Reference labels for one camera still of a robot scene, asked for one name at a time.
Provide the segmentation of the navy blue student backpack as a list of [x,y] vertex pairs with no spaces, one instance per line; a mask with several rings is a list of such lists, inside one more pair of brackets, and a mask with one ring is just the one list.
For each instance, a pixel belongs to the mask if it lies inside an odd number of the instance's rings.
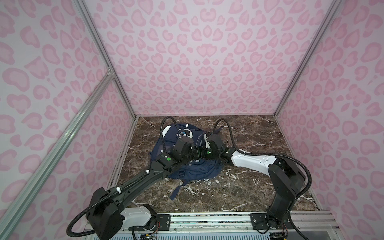
[[[165,142],[166,149],[169,149],[176,144],[177,139],[179,138],[179,133],[193,139],[195,145],[198,147],[198,150],[204,135],[210,134],[209,132],[188,123],[162,127],[163,139],[158,139],[153,150],[150,152],[150,159],[152,162],[154,162],[156,157],[163,152],[162,141]],[[181,166],[181,168],[172,173],[169,178],[181,180],[185,186],[191,181],[215,178],[221,172],[222,166],[223,164],[220,161],[205,160],[200,158],[199,160],[191,161]]]

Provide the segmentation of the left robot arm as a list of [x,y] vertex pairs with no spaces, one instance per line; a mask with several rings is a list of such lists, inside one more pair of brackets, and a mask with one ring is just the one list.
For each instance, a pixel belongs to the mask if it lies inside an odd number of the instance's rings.
[[86,234],[95,234],[100,240],[109,240],[122,228],[133,230],[143,227],[149,231],[155,229],[157,213],[149,205],[132,209],[128,205],[150,186],[175,173],[195,156],[197,148],[194,140],[186,136],[180,137],[173,147],[160,153],[147,170],[124,184],[108,190],[97,189],[85,214],[92,227]]

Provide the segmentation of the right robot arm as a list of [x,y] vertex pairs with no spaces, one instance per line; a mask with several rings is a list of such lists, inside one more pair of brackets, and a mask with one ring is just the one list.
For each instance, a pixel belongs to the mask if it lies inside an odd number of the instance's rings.
[[218,160],[224,165],[247,168],[270,177],[275,196],[266,212],[252,216],[253,229],[266,234],[271,229],[284,228],[299,197],[312,185],[309,169],[299,160],[278,153],[249,153],[236,146],[228,147],[219,135],[197,140],[203,159]]

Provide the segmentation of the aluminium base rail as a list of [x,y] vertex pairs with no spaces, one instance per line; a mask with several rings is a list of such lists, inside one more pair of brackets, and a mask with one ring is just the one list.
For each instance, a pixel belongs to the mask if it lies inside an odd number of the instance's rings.
[[[166,227],[153,240],[300,240],[289,221],[266,230],[262,212],[167,213]],[[341,229],[329,211],[293,211],[295,226],[310,240],[342,240]]]

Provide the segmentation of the aluminium frame post left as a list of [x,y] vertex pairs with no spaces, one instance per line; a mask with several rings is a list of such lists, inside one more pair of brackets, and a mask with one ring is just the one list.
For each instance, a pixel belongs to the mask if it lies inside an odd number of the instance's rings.
[[83,1],[83,0],[74,0],[73,1],[76,8],[78,9],[79,11],[79,14],[81,15],[84,23],[85,23],[85,26],[86,26],[86,29],[89,31],[94,43],[95,43],[95,46],[99,52],[99,54],[101,55],[107,69],[109,70],[109,72],[113,75],[113,81],[114,83],[116,84],[117,88],[118,88],[118,91],[121,95],[121,97],[123,98],[123,102],[125,104],[125,106],[127,107],[131,117],[135,120],[137,118],[137,115],[135,114],[134,110],[133,110],[133,107],[128,99],[128,96],[123,88],[123,85],[115,71],[115,68],[111,62],[111,58],[109,57],[108,53],[107,53],[107,49],[102,41],[102,38],[96,28],[96,25],[95,25],[95,22],[91,16],[91,13],[88,9],[88,6],[86,4],[86,1]]

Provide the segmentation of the aluminium frame post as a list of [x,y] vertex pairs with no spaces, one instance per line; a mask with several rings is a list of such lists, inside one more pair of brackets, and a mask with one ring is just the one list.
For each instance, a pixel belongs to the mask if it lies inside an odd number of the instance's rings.
[[86,1],[83,1],[83,0],[74,0],[73,1],[76,8],[78,9],[79,11],[79,14],[81,15],[84,23],[85,23],[85,26],[86,26],[86,29],[89,31],[94,43],[95,43],[95,46],[99,52],[99,54],[101,55],[107,69],[109,70],[109,72],[113,75],[113,81],[114,83],[116,84],[117,88],[118,88],[118,91],[121,95],[121,97],[123,98],[123,102],[125,104],[125,106],[127,107],[131,117],[135,120],[137,118],[137,115],[135,114],[134,110],[133,110],[133,107],[128,99],[128,96],[123,88],[123,85],[115,71],[115,68],[111,62],[111,58],[109,57],[108,53],[107,53],[107,49],[102,41],[102,38],[96,28],[96,25],[95,25],[95,22],[91,16],[91,13],[88,9],[88,6],[86,4]]
[[338,15],[343,4],[344,4],[344,1],[342,1],[342,0],[333,0],[331,2],[331,5],[330,5],[329,9],[327,10],[327,13],[325,14],[321,24],[318,27],[318,30],[316,31],[313,39],[311,40],[307,51],[305,52],[302,60],[300,61],[298,69],[296,70],[295,74],[293,75],[292,80],[290,81],[290,83],[289,83],[289,85],[288,85],[288,87],[287,87],[275,113],[274,113],[275,119],[277,119],[278,116],[283,112],[283,108],[286,105],[286,103],[288,102],[291,93],[294,91],[295,85],[300,80],[305,68],[309,64],[309,62],[310,62],[312,56],[314,55],[317,47],[319,46],[324,35],[327,33],[328,29],[332,25],[335,17]]

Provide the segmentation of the aluminium frame strut left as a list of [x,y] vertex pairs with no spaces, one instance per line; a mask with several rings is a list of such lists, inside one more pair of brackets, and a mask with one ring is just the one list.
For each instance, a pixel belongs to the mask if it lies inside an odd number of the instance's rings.
[[43,159],[37,170],[23,187],[17,198],[10,205],[1,220],[1,239],[7,240],[14,232],[15,228],[23,218],[31,203],[42,189],[45,182],[53,172],[54,168],[61,160],[68,147],[72,143],[76,134],[89,117],[95,105],[100,100],[104,91],[114,79],[115,75],[108,72],[103,80],[98,84],[89,98],[85,101],[59,140],[51,148],[50,152]]

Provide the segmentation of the aluminium frame post right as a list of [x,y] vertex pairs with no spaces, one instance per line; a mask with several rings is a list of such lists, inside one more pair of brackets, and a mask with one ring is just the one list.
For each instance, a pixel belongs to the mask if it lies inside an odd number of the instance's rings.
[[333,0],[331,2],[331,5],[330,5],[329,9],[327,10],[327,13],[325,14],[321,24],[318,27],[318,30],[316,31],[313,39],[311,40],[307,51],[305,52],[302,60],[300,61],[298,69],[296,70],[295,74],[293,75],[292,80],[290,81],[290,83],[289,83],[289,85],[288,85],[288,87],[287,87],[275,113],[274,113],[275,119],[277,119],[278,116],[283,112],[283,108],[286,105],[286,103],[288,102],[291,93],[294,91],[295,85],[300,80],[305,68],[309,64],[309,62],[310,62],[312,56],[314,55],[317,47],[319,46],[324,35],[327,33],[328,29],[332,25],[335,17],[338,15],[343,4],[344,4],[344,1],[342,1],[342,0]]

